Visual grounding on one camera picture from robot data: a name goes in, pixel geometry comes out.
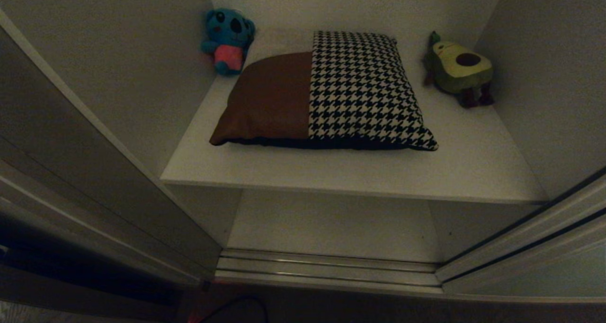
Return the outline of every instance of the houndstooth pillow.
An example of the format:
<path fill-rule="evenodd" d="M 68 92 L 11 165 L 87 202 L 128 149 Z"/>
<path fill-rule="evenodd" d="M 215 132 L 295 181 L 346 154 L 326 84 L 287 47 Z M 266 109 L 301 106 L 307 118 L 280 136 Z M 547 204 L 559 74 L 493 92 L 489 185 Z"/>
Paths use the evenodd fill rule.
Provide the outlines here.
<path fill-rule="evenodd" d="M 309 139 L 437 150 L 395 39 L 372 33 L 314 33 Z"/>

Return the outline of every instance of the blue stuffed animal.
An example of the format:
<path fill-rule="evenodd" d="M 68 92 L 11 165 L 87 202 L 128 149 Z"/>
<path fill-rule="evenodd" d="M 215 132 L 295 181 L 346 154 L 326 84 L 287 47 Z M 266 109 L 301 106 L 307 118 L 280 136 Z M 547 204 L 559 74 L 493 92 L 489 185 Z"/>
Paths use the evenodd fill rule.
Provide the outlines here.
<path fill-rule="evenodd" d="M 255 24 L 231 9 L 215 9 L 206 14 L 204 53 L 214 54 L 214 68 L 219 74 L 240 74 L 250 43 L 255 38 Z"/>

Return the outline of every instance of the black cable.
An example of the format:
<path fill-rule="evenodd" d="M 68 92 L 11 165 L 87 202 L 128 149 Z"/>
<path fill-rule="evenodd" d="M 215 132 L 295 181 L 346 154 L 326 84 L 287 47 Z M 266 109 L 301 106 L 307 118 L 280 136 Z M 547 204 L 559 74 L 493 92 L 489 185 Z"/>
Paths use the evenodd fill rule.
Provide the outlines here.
<path fill-rule="evenodd" d="M 208 321 L 209 319 L 211 319 L 212 317 L 214 317 L 217 314 L 219 314 L 220 312 L 222 312 L 223 310 L 229 308 L 230 306 L 232 306 L 232 305 L 234 305 L 236 303 L 240 303 L 240 302 L 246 301 L 247 299 L 255 302 L 256 304 L 259 304 L 259 306 L 263 310 L 263 317 L 264 317 L 265 323 L 269 323 L 269 317 L 267 315 L 267 307 L 266 307 L 265 303 L 262 302 L 257 297 L 253 297 L 253 296 L 242 296 L 242 297 L 238 297 L 236 299 L 232 299 L 231 301 L 223 304 L 222 306 L 219 306 L 219 308 L 217 308 L 216 310 L 214 310 L 213 312 L 211 312 L 210 315 L 208 315 L 208 316 L 204 317 L 203 319 L 201 319 L 200 321 L 198 321 L 198 323 L 204 323 L 204 322 Z"/>

